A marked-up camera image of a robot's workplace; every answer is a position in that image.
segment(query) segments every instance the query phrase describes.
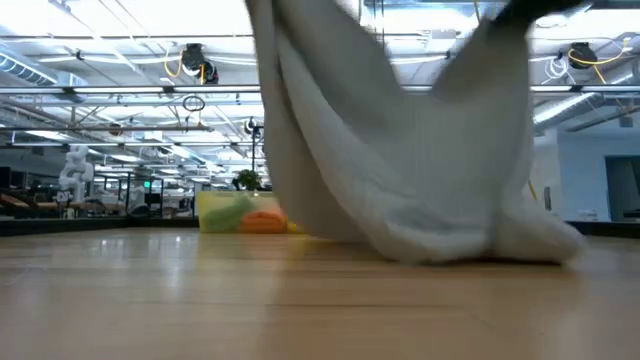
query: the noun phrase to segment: ceiling duct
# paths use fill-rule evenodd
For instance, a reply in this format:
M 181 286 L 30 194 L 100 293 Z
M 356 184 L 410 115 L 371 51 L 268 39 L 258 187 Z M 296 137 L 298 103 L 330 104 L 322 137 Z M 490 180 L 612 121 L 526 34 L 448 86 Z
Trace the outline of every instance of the ceiling duct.
M 26 56 L 20 55 L 0 44 L 0 71 L 13 75 L 34 86 L 86 86 L 87 82 L 78 76 L 46 68 Z M 84 95 L 56 95 L 61 100 L 80 103 Z
M 605 74 L 609 84 L 628 84 L 640 82 L 640 59 L 634 59 Z M 584 93 L 562 101 L 553 101 L 535 110 L 533 121 L 536 131 L 544 131 L 560 123 L 584 115 L 594 108 L 606 105 L 609 99 L 601 93 Z

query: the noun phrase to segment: metal frame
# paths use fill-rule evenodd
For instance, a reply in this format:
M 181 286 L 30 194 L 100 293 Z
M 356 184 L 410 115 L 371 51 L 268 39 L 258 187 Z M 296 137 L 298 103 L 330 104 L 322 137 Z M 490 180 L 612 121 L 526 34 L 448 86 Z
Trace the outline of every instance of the metal frame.
M 432 85 L 403 85 L 409 92 L 429 92 Z M 1 95 L 85 95 L 85 94 L 220 94 L 260 93 L 260 85 L 199 86 L 82 86 L 82 87 L 0 87 Z M 640 85 L 532 85 L 531 93 L 636 93 Z

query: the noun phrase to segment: potted plant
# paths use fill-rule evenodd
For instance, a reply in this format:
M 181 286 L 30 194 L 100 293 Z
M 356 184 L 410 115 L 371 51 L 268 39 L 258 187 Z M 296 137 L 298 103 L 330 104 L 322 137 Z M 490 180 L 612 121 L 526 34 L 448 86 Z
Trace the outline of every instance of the potted plant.
M 233 179 L 233 184 L 238 190 L 244 187 L 248 191 L 256 191 L 260 188 L 261 180 L 257 172 L 253 170 L 242 170 L 238 173 L 238 176 Z

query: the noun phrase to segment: yellow cable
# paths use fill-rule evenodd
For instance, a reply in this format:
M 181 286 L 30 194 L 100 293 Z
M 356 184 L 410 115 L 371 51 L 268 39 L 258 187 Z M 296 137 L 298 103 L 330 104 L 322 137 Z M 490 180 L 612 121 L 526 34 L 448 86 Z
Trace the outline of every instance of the yellow cable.
M 538 201 L 538 195 L 536 194 L 536 189 L 533 188 L 533 183 L 529 180 L 529 191 L 531 191 L 531 196 L 533 196 L 533 200 Z
M 622 55 L 624 55 L 624 53 L 625 53 L 625 49 L 624 48 L 626 46 L 627 46 L 627 40 L 624 41 L 624 43 L 622 45 L 622 49 L 620 50 L 620 53 L 618 55 L 612 57 L 611 59 L 602 60 L 602 61 L 586 61 L 586 60 L 578 59 L 578 58 L 576 58 L 576 57 L 574 57 L 572 55 L 575 52 L 574 49 L 569 50 L 569 53 L 567 54 L 567 56 L 569 56 L 569 59 L 571 59 L 571 60 L 573 60 L 575 62 L 578 62 L 580 64 L 585 64 L 585 65 L 604 65 L 604 64 L 608 64 L 610 62 L 614 62 L 614 61 L 620 59 L 622 57 Z
M 169 70 L 169 50 L 171 50 L 171 48 L 167 48 L 167 53 L 164 56 L 164 70 L 167 72 L 167 75 L 171 76 L 171 77 L 178 77 L 180 76 L 180 73 L 182 72 L 182 50 L 180 51 L 180 60 L 179 60 L 179 64 L 178 64 L 178 72 L 177 73 L 172 73 L 171 70 Z
M 596 71 L 596 74 L 598 74 L 598 77 L 600 78 L 600 80 L 602 81 L 603 84 L 607 83 L 607 80 L 604 79 L 604 76 L 602 76 L 602 73 L 600 72 L 600 69 L 598 69 L 598 65 L 594 65 L 593 69 Z
M 480 9 L 478 9 L 478 0 L 473 0 L 473 7 L 476 9 L 476 18 L 480 22 Z

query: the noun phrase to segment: towel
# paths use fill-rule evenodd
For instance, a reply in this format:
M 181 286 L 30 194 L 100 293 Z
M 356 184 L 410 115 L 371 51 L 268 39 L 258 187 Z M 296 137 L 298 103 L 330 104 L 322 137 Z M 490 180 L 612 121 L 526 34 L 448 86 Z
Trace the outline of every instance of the towel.
M 311 235 L 411 264 L 564 262 L 582 236 L 523 196 L 533 148 L 524 34 L 484 20 L 431 92 L 331 0 L 246 0 L 273 189 Z

